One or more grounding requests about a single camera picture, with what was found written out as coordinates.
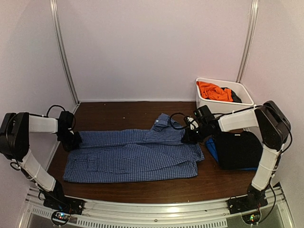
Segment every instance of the laundry basket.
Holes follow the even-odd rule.
[[[196,88],[197,88],[196,106],[198,108],[207,105],[212,113],[229,113],[232,111],[248,108],[254,105],[254,102],[251,99],[249,93],[247,92],[245,87],[240,83],[208,79],[208,78],[197,78],[196,81],[213,83],[219,87],[227,87],[233,90],[237,94],[237,96],[242,100],[242,103],[235,103],[235,102],[204,99],[201,97],[200,88],[196,84]]]

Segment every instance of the vertical metal post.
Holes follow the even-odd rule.
[[[245,42],[244,52],[243,52],[243,56],[242,56],[242,60],[241,60],[241,65],[239,67],[238,75],[237,75],[238,83],[240,83],[242,81],[242,78],[244,76],[246,64],[247,64],[248,57],[249,57],[251,43],[252,43],[254,32],[256,29],[258,1],[259,0],[252,0],[252,4],[251,4],[251,12],[250,12],[250,17],[249,17],[249,25],[248,25],[248,31],[247,31],[247,36],[246,36],[246,42]]]
[[[54,21],[55,33],[56,33],[57,43],[58,43],[58,47],[59,47],[59,53],[60,53],[62,66],[63,66],[64,72],[66,75],[68,87],[72,94],[73,101],[77,105],[77,104],[79,104],[79,100],[77,97],[73,79],[71,77],[70,68],[68,66],[65,47],[63,45],[59,15],[58,15],[58,10],[57,10],[57,0],[50,0],[50,4],[51,4],[51,12],[52,12],[52,17],[53,17],[53,21]]]

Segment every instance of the blue checkered shirt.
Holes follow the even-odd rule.
[[[80,132],[83,142],[69,154],[63,179],[111,183],[197,176],[203,153],[197,144],[182,143],[185,131],[173,129],[169,119],[161,114],[150,130]]]

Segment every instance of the white wall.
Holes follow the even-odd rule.
[[[48,0],[5,0],[0,7],[0,121],[7,112],[45,114],[52,104],[74,108],[55,40]],[[45,167],[54,135],[31,135]],[[17,225],[29,189],[21,172],[0,155],[0,227]]]
[[[281,181],[296,227],[304,211],[304,1],[259,3],[243,84],[256,104],[274,100],[292,124],[293,146],[281,160]]]
[[[195,99],[197,76],[235,81],[251,0],[58,0],[81,101]]]

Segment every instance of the orange cloth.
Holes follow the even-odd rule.
[[[226,88],[223,90],[215,84],[206,82],[197,82],[197,85],[199,86],[200,95],[202,98],[209,98],[210,100],[216,101],[233,102],[233,99],[231,97],[231,89]]]

